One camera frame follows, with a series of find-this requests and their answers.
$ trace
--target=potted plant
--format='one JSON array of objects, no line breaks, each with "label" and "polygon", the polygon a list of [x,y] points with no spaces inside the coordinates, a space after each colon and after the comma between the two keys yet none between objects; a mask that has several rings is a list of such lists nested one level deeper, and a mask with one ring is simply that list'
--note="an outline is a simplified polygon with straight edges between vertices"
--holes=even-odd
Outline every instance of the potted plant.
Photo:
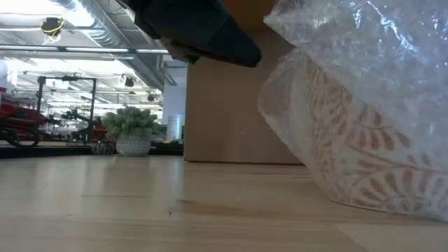
[{"label": "potted plant", "polygon": [[107,113],[103,126],[107,137],[117,141],[117,152],[125,156],[145,156],[151,149],[151,135],[159,134],[157,116],[151,110],[126,106]]}]

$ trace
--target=ceiling duct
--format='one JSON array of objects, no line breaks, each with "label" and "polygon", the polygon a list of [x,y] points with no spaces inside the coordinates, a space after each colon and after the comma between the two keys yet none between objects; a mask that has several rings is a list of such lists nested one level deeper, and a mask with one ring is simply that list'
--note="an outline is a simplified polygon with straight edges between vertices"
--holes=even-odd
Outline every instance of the ceiling duct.
[{"label": "ceiling duct", "polygon": [[[76,13],[86,13],[93,19],[93,24],[91,28],[99,30],[85,30],[82,31],[86,36],[89,36],[93,41],[95,41],[101,47],[114,47],[114,48],[130,48],[131,43],[126,39],[126,37],[121,33],[119,28],[112,22],[110,17],[104,12],[101,6],[95,0],[51,0],[69,11],[71,14],[68,15],[67,20],[74,25],[76,22],[70,21],[70,17],[75,18]],[[166,73],[163,70],[157,69],[156,67],[156,57],[154,57],[154,64],[147,64],[141,58],[141,56],[136,55],[133,60],[122,60],[128,66],[132,67],[138,77],[154,88],[163,90],[165,79],[171,85],[176,85],[172,78],[165,78]]]}]

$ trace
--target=white planter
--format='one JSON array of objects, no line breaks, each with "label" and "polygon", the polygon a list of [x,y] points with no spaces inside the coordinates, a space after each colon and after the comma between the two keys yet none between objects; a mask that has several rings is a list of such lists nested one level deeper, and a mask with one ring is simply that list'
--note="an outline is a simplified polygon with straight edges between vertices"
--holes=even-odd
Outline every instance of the white planter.
[{"label": "white planter", "polygon": [[127,157],[143,157],[151,149],[151,138],[120,135],[117,140],[117,152]]}]

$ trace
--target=plastic bag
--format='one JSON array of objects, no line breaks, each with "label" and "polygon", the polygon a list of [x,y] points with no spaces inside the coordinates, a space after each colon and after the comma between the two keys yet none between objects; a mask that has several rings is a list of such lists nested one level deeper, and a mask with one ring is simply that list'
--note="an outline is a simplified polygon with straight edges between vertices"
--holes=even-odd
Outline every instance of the plastic bag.
[{"label": "plastic bag", "polygon": [[259,99],[332,200],[448,221],[448,2],[280,0]]}]

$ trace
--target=wood grain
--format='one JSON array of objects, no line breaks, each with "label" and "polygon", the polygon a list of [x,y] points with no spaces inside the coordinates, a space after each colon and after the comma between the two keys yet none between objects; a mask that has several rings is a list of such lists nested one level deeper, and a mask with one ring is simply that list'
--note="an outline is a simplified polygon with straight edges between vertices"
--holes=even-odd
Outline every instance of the wood grain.
[{"label": "wood grain", "polygon": [[[447,231],[440,223],[330,202],[303,167],[178,157],[0,161],[6,252],[378,251],[369,227],[378,235],[390,227]],[[414,233],[391,233],[380,249],[393,251],[393,235],[425,238]]]}]

